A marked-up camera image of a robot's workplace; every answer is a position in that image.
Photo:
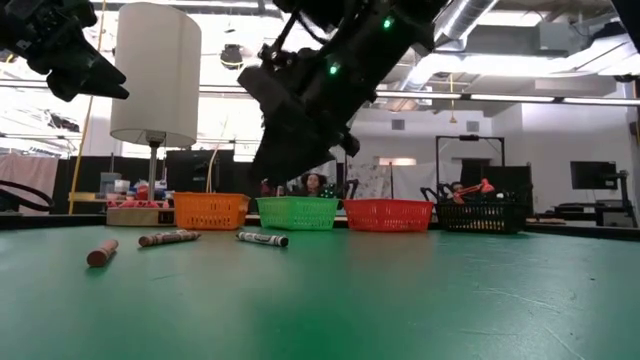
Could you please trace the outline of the metal lamp pole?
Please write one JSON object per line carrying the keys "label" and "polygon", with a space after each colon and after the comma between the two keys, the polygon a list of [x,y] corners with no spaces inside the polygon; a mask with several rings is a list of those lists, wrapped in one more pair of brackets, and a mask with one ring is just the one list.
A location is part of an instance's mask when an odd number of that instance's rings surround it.
{"label": "metal lamp pole", "polygon": [[160,132],[160,131],[147,130],[145,133],[145,139],[150,148],[147,200],[151,203],[154,203],[155,202],[157,153],[158,153],[159,147],[166,140],[166,133]]}

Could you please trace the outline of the red plastic basket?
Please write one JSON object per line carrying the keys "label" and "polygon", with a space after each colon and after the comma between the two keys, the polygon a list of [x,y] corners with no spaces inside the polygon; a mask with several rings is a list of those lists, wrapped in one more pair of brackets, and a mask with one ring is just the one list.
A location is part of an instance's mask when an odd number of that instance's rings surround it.
{"label": "red plastic basket", "polygon": [[348,226],[368,232],[425,232],[434,204],[401,199],[345,200]]}

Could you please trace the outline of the black desk monitor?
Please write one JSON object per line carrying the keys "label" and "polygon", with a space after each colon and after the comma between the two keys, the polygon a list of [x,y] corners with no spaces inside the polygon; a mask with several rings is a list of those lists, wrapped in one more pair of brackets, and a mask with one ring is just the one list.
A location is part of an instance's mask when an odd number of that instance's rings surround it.
{"label": "black desk monitor", "polygon": [[615,162],[571,161],[571,184],[574,190],[617,190]]}

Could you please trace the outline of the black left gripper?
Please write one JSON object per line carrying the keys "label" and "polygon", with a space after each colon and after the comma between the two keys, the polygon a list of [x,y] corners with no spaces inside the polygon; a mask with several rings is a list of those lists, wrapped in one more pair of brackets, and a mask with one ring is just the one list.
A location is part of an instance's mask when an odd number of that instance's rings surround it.
{"label": "black left gripper", "polygon": [[73,77],[51,73],[54,96],[70,102],[77,95],[127,99],[126,76],[84,37],[97,23],[90,0],[14,0],[14,51],[40,74],[72,69]]}

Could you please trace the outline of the white crayon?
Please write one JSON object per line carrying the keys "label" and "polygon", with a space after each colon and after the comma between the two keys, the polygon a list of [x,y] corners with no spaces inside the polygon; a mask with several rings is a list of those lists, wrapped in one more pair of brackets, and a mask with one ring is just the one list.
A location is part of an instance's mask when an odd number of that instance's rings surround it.
{"label": "white crayon", "polygon": [[286,248],[289,245],[289,239],[283,235],[269,235],[251,232],[239,232],[236,234],[239,241],[251,242],[256,244],[270,245],[275,247]]}

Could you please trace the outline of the white cylindrical lamp shade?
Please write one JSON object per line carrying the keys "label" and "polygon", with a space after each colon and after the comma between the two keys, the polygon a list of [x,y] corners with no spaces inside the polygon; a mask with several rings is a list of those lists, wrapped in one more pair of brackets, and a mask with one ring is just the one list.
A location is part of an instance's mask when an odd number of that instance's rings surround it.
{"label": "white cylindrical lamp shade", "polygon": [[196,142],[202,32],[168,5],[131,3],[119,10],[115,65],[126,75],[125,100],[112,102],[110,135],[146,145]]}

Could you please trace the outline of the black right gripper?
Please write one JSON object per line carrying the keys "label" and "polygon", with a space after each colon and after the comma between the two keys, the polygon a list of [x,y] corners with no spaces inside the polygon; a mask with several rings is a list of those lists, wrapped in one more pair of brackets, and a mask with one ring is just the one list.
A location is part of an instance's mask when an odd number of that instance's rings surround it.
{"label": "black right gripper", "polygon": [[339,145],[350,157],[360,151],[348,121],[381,81],[381,32],[362,29],[334,37],[319,50],[269,49],[269,71],[292,94],[301,116],[275,123],[262,115],[263,135],[251,164],[251,180],[277,185],[334,160]]}

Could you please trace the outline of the green plastic basket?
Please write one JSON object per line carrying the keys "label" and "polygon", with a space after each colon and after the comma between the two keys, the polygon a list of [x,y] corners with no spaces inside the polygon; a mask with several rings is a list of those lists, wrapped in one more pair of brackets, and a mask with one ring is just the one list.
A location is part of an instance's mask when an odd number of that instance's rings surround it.
{"label": "green plastic basket", "polygon": [[256,199],[262,227],[324,231],[331,230],[339,204],[336,198],[263,197]]}

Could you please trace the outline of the black plastic basket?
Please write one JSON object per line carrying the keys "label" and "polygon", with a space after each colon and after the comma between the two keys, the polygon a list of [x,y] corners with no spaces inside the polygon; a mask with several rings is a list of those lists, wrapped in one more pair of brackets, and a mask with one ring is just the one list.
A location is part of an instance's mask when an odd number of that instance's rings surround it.
{"label": "black plastic basket", "polygon": [[526,224],[528,210],[516,203],[438,203],[440,226],[450,232],[516,234]]}

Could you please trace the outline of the brown crayon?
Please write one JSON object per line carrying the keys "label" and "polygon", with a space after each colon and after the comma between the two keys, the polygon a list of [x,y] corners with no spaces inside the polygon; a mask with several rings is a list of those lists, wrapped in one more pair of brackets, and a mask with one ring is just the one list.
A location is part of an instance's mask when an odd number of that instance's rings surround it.
{"label": "brown crayon", "polygon": [[200,236],[201,234],[195,231],[176,230],[172,232],[141,236],[138,240],[138,244],[141,247],[153,247],[172,243],[195,241],[199,239]]}
{"label": "brown crayon", "polygon": [[115,239],[105,240],[97,248],[92,250],[86,257],[89,267],[103,267],[111,259],[119,246]]}

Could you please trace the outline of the round wooden pink dish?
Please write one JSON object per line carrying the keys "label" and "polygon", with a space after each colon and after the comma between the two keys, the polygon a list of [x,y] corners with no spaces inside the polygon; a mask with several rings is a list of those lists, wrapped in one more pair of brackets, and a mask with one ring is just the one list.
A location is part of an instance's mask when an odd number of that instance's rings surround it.
{"label": "round wooden pink dish", "polygon": [[174,227],[175,211],[164,208],[108,208],[107,226]]}

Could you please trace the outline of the black flat screen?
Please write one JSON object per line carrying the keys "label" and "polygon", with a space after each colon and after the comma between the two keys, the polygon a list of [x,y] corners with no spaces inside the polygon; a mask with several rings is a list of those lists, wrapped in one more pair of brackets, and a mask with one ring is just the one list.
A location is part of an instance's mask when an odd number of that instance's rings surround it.
{"label": "black flat screen", "polygon": [[519,203],[532,205],[532,171],[530,166],[486,166],[482,177],[499,192],[507,192]]}

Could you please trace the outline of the pink cloth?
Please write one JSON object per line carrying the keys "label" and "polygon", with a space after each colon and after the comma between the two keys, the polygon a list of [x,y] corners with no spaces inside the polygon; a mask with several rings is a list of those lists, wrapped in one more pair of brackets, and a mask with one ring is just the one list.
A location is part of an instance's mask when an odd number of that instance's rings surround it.
{"label": "pink cloth", "polygon": [[[10,181],[39,190],[53,198],[59,159],[55,157],[25,156],[16,153],[0,155],[0,180]],[[47,205],[36,195],[24,190],[0,185],[0,189],[21,196],[39,205]],[[37,211],[21,205],[19,212],[28,216],[48,215],[50,211]]]}

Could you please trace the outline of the grey plastic container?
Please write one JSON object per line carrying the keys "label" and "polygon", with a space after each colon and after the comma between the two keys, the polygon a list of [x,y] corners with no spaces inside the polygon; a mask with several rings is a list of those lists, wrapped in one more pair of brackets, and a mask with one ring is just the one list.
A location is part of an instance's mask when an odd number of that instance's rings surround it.
{"label": "grey plastic container", "polygon": [[109,193],[115,192],[115,182],[121,179],[119,173],[101,172],[99,194],[105,197]]}

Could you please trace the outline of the orange plastic basket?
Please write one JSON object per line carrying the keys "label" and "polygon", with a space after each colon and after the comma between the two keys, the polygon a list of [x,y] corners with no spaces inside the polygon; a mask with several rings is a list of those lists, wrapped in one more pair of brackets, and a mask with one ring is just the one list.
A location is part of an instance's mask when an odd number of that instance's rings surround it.
{"label": "orange plastic basket", "polygon": [[250,198],[243,194],[176,192],[176,225],[189,230],[236,230],[245,224]]}

